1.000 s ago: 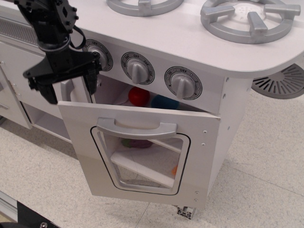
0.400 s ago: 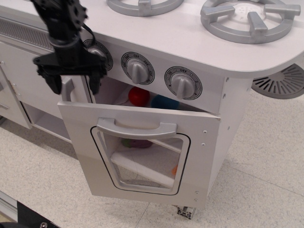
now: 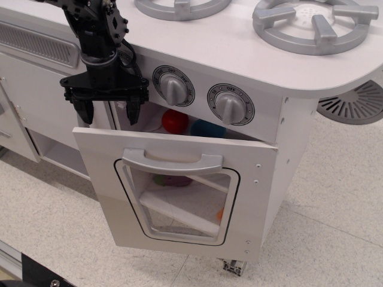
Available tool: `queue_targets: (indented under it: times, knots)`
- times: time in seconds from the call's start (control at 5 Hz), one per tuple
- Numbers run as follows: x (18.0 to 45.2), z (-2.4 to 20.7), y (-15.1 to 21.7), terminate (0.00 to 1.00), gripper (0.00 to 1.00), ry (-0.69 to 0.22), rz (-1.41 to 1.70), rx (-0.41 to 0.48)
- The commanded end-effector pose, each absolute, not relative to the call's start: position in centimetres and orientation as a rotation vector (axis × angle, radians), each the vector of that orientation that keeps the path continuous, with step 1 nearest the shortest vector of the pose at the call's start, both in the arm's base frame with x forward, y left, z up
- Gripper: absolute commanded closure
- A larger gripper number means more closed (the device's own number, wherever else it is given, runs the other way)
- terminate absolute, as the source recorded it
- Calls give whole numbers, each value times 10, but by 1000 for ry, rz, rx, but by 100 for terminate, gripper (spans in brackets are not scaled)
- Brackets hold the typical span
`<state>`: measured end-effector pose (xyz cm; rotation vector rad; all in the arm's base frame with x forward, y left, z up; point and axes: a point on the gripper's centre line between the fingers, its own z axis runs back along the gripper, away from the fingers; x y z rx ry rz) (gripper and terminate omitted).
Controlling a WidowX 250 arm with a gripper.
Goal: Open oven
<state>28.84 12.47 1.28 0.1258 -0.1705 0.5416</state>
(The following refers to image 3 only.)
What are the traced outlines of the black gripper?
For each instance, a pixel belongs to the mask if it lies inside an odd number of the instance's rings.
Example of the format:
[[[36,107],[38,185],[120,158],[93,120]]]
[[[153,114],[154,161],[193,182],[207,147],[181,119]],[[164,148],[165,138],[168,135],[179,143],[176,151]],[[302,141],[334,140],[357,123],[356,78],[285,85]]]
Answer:
[[[138,122],[141,105],[149,100],[148,80],[128,73],[120,58],[107,65],[90,65],[81,74],[62,78],[64,97],[86,124],[93,123],[92,101],[125,100],[130,125]]]

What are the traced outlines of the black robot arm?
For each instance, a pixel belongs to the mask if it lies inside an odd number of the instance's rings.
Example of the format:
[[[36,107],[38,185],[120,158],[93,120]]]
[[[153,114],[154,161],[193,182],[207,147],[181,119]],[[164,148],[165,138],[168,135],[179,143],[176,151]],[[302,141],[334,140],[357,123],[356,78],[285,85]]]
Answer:
[[[49,1],[63,10],[80,42],[80,58],[87,71],[62,78],[64,97],[82,121],[92,124],[94,101],[126,103],[127,118],[136,124],[140,108],[148,101],[149,81],[131,74],[136,55],[122,61],[118,48],[133,47],[125,40],[128,20],[120,15],[115,1]]]

